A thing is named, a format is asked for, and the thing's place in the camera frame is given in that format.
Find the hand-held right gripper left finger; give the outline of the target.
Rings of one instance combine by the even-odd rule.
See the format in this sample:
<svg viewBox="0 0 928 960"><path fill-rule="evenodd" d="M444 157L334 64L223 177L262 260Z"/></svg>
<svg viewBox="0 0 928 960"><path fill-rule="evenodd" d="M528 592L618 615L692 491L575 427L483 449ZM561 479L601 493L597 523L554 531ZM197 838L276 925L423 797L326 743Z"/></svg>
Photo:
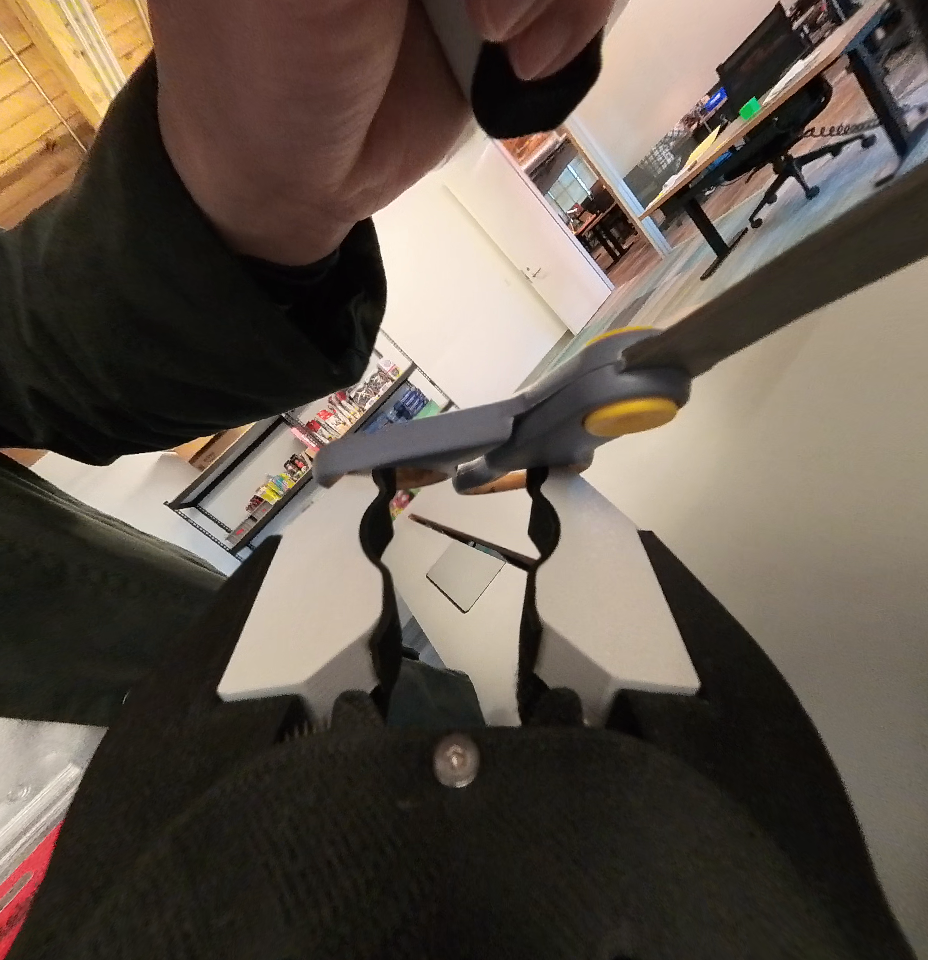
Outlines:
<svg viewBox="0 0 928 960"><path fill-rule="evenodd" d="M219 681L222 701L295 695L310 718L329 718L342 693L382 684L373 639L395 613L382 567L395 494L393 470L347 476L288 524Z"/></svg>

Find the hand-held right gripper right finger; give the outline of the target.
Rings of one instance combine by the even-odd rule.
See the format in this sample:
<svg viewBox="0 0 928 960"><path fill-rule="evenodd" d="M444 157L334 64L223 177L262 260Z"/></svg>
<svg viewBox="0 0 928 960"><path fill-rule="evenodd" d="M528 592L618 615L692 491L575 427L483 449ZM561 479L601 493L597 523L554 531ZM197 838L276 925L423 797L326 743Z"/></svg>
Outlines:
<svg viewBox="0 0 928 960"><path fill-rule="evenodd" d="M531 469L517 703L530 722L550 690L571 690L604 722L625 690L693 697L700 678L637 524L567 467Z"/></svg>

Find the grey handle scissors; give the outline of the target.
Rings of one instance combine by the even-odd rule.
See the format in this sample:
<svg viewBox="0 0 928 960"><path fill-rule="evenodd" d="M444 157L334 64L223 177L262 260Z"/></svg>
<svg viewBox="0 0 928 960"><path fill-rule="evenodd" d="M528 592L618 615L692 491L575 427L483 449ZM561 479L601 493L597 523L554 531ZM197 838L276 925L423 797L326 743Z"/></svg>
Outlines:
<svg viewBox="0 0 928 960"><path fill-rule="evenodd" d="M696 378L927 257L928 160L670 327L615 330L502 401L352 431L320 452L314 478L327 488L349 474L435 472L465 493L514 471L583 465L626 433L612 407L662 401L665 424Z"/></svg>

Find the black metal shelf rack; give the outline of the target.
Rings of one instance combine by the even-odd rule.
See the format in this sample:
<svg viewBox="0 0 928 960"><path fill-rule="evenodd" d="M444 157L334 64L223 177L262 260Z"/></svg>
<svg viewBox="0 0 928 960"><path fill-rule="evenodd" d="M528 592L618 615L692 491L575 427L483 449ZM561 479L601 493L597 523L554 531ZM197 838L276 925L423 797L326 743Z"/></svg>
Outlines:
<svg viewBox="0 0 928 960"><path fill-rule="evenodd" d="M371 359L362 375L374 352L389 357L402 354L410 359L449 397L452 402L449 411L455 409L455 403L446 391L386 332L377 335ZM283 531L324 494L313 468L312 476L316 485L307 502L301 499L285 501L269 514L265 522L246 534L239 534L237 539L231 539L232 534L242 526L247 502L254 490L263 483L267 470L284 462L286 454L290 453L290 442L278 439L278 431L284 425L283 416L294 409L324 400L328 395L252 424L224 455L203 472L200 479L167 501L166 506L230 557L239 561L249 558L267 537Z"/></svg>

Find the grey table cover plate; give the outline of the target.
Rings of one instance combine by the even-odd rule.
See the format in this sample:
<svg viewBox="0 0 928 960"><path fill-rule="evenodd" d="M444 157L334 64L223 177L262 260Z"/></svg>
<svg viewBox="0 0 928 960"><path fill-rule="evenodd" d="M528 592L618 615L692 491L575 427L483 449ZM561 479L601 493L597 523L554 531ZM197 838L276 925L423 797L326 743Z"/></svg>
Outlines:
<svg viewBox="0 0 928 960"><path fill-rule="evenodd" d="M469 614L491 587L507 561L494 551L452 540L426 572L426 580L455 606Z"/></svg>

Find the white door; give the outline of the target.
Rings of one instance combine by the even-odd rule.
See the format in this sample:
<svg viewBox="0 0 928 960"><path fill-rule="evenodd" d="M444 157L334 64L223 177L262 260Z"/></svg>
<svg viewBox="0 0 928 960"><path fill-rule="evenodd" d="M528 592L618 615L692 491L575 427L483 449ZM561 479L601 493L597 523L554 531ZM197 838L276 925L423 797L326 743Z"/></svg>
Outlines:
<svg viewBox="0 0 928 960"><path fill-rule="evenodd" d="M524 285L578 334L611 297L603 271L527 186L452 179L450 194L517 271Z"/></svg>

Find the brown cardboard box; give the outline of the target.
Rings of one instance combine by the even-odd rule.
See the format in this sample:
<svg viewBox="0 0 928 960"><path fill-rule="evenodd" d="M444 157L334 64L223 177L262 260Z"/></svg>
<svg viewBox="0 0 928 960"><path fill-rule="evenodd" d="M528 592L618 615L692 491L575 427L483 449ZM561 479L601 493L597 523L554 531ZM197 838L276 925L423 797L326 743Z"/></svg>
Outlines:
<svg viewBox="0 0 928 960"><path fill-rule="evenodd" d="M196 438L174 447L171 452L198 472L203 472L230 450L246 430L247 428L242 426L221 431L211 437Z"/></svg>

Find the shelved stack of toy boxes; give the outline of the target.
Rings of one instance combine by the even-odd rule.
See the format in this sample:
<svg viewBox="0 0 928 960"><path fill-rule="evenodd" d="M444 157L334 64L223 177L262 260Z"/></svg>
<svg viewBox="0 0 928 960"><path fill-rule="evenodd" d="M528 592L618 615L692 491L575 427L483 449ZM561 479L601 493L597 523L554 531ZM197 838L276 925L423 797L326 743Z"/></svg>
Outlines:
<svg viewBox="0 0 928 960"><path fill-rule="evenodd" d="M278 439L290 443L283 462L269 467L246 505L234 541L261 525L286 501L308 502L314 493L319 453L348 434L376 434L389 426L448 412L453 403L421 368L403 354L375 351L358 382L282 417Z"/></svg>

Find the person's black jacket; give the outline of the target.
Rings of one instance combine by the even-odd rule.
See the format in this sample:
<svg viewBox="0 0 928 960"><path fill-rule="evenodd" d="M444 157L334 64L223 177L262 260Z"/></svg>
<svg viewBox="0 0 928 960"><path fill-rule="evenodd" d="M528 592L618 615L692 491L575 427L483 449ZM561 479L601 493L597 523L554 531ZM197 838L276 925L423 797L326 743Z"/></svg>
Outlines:
<svg viewBox="0 0 928 960"><path fill-rule="evenodd" d="M110 726L225 580L0 453L0 718Z"/></svg>

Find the black computer monitor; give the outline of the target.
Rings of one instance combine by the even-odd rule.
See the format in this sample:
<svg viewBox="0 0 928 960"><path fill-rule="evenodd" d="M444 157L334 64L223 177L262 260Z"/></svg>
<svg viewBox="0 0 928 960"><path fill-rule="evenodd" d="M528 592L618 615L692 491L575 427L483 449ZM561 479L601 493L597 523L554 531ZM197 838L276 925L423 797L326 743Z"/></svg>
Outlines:
<svg viewBox="0 0 928 960"><path fill-rule="evenodd" d="M717 67L729 104L739 106L767 94L805 55L781 3L775 4L758 27Z"/></svg>

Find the black office chair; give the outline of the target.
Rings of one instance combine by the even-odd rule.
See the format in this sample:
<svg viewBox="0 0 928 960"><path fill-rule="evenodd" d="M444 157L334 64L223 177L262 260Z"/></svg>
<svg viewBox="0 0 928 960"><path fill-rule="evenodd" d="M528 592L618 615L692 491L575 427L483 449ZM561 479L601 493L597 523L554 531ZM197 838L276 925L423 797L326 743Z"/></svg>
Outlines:
<svg viewBox="0 0 928 960"><path fill-rule="evenodd" d="M806 167L825 159L836 159L855 145L865 151L876 145L876 130L880 125L876 120L851 126L813 125L832 99L833 87L828 79L812 80L756 126L721 165L721 181L726 185L765 167L774 172L771 185L749 216L751 229L757 231L763 226L764 210L778 202L788 182L800 187L807 202L818 198L820 188L809 185L804 174Z"/></svg>

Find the red card holder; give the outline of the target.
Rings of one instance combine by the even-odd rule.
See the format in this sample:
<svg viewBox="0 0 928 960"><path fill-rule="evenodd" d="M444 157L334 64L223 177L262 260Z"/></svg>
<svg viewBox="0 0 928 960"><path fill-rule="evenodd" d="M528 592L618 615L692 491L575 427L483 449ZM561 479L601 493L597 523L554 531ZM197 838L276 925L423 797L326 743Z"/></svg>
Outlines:
<svg viewBox="0 0 928 960"><path fill-rule="evenodd" d="M56 823L36 848L0 882L0 959L7 958L48 873L64 822Z"/></svg>

